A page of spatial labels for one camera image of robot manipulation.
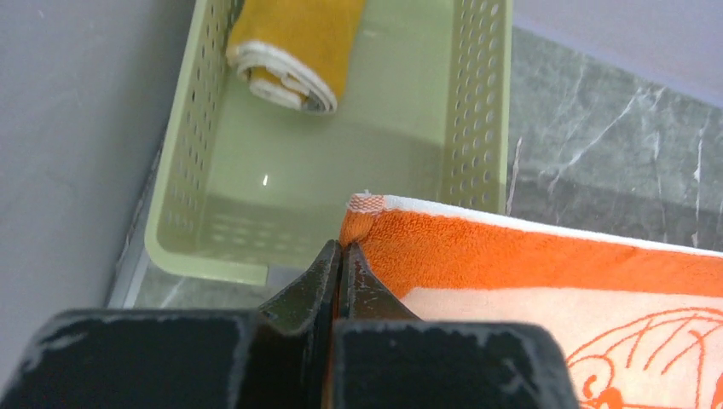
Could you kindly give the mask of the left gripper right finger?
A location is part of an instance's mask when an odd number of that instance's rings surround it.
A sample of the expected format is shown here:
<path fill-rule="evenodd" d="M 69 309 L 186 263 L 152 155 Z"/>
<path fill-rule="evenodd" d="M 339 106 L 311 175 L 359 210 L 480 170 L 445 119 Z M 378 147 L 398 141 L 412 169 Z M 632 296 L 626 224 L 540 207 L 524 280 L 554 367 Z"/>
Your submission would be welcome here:
<path fill-rule="evenodd" d="M 544 328 L 425 321 L 344 249 L 333 325 L 336 408 L 575 408 L 562 351 Z"/>

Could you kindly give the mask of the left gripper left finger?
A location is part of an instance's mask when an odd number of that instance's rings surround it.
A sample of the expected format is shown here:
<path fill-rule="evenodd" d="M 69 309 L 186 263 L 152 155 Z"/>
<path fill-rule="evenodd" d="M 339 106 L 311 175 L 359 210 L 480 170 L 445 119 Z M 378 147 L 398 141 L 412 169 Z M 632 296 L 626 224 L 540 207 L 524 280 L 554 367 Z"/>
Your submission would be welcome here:
<path fill-rule="evenodd" d="M 4 408 L 323 408 L 340 244 L 241 309 L 74 309 L 42 325 Z"/>

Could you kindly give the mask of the orange and cream towel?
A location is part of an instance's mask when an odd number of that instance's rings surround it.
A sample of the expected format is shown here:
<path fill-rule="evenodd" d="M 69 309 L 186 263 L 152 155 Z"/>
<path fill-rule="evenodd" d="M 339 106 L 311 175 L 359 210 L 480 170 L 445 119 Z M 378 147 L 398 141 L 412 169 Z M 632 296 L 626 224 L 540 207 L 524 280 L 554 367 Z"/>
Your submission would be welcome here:
<path fill-rule="evenodd" d="M 722 405 L 719 252 L 371 193 L 339 239 L 422 319 L 548 329 L 582 408 Z"/>

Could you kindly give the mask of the brown yellow bear towel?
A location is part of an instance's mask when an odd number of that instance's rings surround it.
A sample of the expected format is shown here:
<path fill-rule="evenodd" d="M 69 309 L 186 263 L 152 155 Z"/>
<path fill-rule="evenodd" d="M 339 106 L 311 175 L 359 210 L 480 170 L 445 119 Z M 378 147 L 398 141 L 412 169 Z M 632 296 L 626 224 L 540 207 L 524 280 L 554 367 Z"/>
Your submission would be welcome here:
<path fill-rule="evenodd" d="M 226 60 L 257 97 L 332 114 L 344 96 L 363 1 L 246 1 Z"/>

